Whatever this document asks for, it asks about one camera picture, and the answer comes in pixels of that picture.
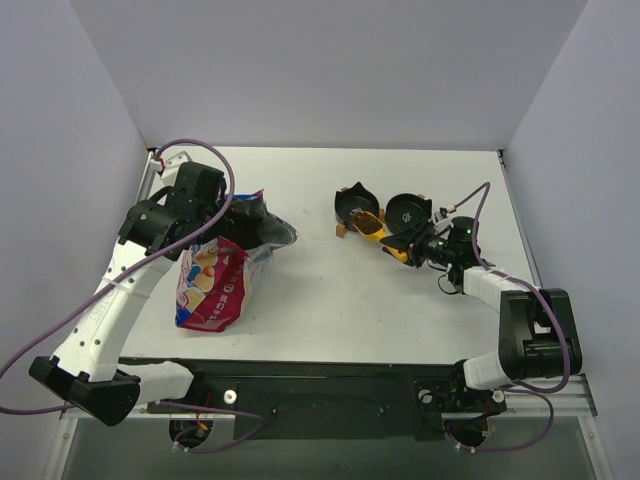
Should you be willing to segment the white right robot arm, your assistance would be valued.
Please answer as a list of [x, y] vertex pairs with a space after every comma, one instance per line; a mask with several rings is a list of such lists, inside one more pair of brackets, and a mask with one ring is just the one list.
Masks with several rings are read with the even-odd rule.
[[476, 219], [457, 216], [441, 232], [425, 221], [381, 241], [409, 266], [443, 267], [456, 293], [482, 302], [499, 316], [497, 347], [462, 362], [462, 375], [446, 386], [449, 402], [468, 409], [483, 390], [508, 385], [539, 393], [562, 390], [582, 368], [568, 293], [540, 289], [489, 265], [477, 244], [478, 227]]

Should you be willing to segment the yellow plastic scoop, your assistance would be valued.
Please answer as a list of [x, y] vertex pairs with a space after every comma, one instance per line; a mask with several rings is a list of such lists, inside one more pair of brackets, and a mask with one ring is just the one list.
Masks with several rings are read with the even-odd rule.
[[408, 255], [397, 249], [388, 247], [382, 243], [387, 237], [384, 224], [377, 216], [368, 211], [358, 211], [353, 215], [352, 224], [356, 231], [366, 240], [379, 244], [384, 252], [394, 257], [400, 263], [408, 262]]

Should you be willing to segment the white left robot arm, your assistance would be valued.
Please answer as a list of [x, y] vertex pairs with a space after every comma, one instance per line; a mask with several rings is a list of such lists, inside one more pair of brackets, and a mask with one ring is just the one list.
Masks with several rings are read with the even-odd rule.
[[33, 360], [30, 376], [107, 426], [140, 404], [172, 400], [186, 412], [200, 408], [206, 388], [186, 365], [169, 359], [128, 365], [120, 357], [151, 293], [182, 251], [222, 234], [234, 190], [231, 168], [186, 162], [173, 184], [132, 206], [99, 289], [54, 353]]

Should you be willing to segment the pet food bag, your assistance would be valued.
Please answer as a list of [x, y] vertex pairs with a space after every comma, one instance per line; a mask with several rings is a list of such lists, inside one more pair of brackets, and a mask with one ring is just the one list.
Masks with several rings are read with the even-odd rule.
[[[265, 201], [262, 190], [236, 197], [262, 197]], [[268, 241], [262, 246], [240, 248], [221, 234], [184, 252], [176, 287], [178, 328], [222, 333], [240, 319], [273, 253], [298, 239], [292, 225], [268, 213]]]

